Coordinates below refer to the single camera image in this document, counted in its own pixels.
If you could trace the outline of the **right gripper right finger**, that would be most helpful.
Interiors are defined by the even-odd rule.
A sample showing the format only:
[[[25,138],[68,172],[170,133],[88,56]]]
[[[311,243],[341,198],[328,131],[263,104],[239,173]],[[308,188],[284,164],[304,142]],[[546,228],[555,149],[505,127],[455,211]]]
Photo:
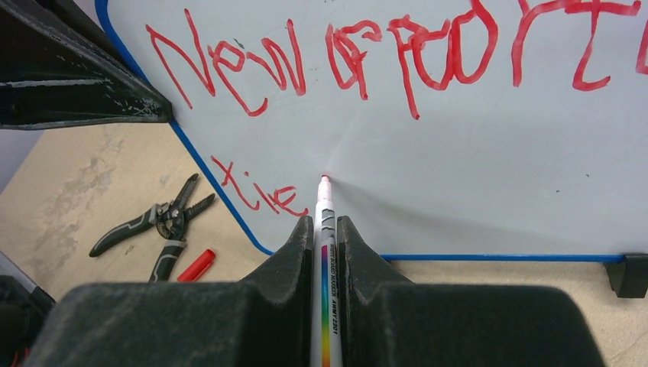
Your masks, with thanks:
[[[418,284],[337,221],[348,366],[603,366],[588,324],[554,287]]]

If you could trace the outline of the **blue framed whiteboard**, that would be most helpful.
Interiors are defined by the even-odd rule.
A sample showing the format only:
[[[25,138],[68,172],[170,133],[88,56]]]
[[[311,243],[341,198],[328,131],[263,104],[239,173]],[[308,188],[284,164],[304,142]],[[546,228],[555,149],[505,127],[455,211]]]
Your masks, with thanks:
[[[97,1],[259,250],[335,211],[392,260],[647,286],[645,1]]]

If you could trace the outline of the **red marker cap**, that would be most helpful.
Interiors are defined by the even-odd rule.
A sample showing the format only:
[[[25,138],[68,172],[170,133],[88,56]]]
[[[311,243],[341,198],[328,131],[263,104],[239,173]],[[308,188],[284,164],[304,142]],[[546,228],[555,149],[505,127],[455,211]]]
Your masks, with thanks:
[[[191,265],[185,269],[178,277],[178,282],[195,282],[198,281],[214,264],[216,253],[211,249],[206,249]]]

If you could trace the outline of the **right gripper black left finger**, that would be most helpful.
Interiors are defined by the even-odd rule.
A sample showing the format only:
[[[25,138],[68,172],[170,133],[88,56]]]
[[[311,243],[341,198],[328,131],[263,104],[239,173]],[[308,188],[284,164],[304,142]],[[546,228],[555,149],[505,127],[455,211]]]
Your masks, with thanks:
[[[313,220],[236,282],[94,283],[48,316],[27,366],[306,366]]]

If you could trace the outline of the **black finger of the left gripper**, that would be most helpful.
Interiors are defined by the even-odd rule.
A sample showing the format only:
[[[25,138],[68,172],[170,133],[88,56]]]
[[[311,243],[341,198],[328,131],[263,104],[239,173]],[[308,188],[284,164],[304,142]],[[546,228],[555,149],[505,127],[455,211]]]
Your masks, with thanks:
[[[1,127],[165,123],[172,105],[74,1],[1,3]]]

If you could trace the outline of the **white red marker pen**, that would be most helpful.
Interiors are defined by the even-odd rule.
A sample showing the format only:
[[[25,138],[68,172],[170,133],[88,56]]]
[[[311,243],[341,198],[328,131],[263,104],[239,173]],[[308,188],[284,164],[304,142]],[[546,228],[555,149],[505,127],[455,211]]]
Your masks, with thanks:
[[[311,366],[342,366],[336,217],[332,184],[324,175],[317,190],[313,220]]]

